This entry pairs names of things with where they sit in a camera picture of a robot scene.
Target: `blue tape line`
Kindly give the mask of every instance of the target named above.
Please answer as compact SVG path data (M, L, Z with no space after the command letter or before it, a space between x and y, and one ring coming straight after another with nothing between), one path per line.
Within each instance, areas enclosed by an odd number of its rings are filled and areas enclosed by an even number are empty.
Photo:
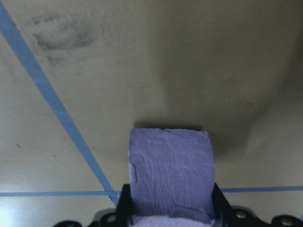
M0 197L35 197L35 196L109 196L119 195L113 192L0 192Z
M303 191L303 186L222 188L221 191L223 193L234 193L234 192L290 192L290 191Z
M91 170L94 172L97 179L102 184L105 191L113 191L113 188L111 187L102 169L95 160L93 154L91 153L86 142L78 131L76 125L67 113L59 97L55 93L52 85L46 78L38 62L31 53L29 47L27 46L23 37L15 27L12 19L10 18L9 14L5 10L1 2L0 30L5 39L7 40L8 44L11 46L12 50L15 52L16 56L19 58L20 62L23 64L24 68L27 70L30 77L33 79L41 94L43 95L53 112L56 114L62 126L67 131L80 153L83 155ZM118 198L116 196L109 195L109 197L115 205L118 204Z

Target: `textured foam surface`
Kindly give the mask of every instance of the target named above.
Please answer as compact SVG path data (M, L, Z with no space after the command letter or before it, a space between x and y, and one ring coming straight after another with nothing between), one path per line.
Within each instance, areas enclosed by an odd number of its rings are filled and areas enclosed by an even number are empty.
M205 224L185 218L170 218L168 216L132 217L134 227L211 227L212 224Z
M132 129L129 167L133 214L210 223L214 157L207 132Z

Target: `purple foam pad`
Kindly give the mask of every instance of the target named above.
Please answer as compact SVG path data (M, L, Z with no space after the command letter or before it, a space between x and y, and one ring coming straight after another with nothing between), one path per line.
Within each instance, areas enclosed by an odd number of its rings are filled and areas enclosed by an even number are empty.
M214 156L207 132L132 129L129 168L133 214L204 223L214 218Z

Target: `screw hole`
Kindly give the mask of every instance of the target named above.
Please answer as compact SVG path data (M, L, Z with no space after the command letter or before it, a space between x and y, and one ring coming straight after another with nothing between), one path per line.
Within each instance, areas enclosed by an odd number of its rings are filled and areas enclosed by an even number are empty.
M293 222L291 220L286 219L286 218L282 219L281 223L284 226L292 226L293 225Z
M245 219L247 217L246 213L242 212L242 211L238 211L236 213L237 218L239 219Z
M115 222L116 221L116 215L111 215L111 216L109 216L107 219L106 219L106 221L108 222L108 223L113 223L113 222Z

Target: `beige surface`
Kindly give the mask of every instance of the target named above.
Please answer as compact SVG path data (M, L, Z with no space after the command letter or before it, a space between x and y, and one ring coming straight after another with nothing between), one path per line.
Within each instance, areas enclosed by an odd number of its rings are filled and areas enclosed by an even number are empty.
M262 221L275 216L302 215L303 192L227 193L231 205L249 207Z
M98 211L112 207L107 196L2 197L0 226L51 227L64 220L88 226Z
M222 188L303 184L303 2L2 2L115 190L134 126L209 131ZM0 38L1 191L102 190Z
M102 191L0 35L0 192Z

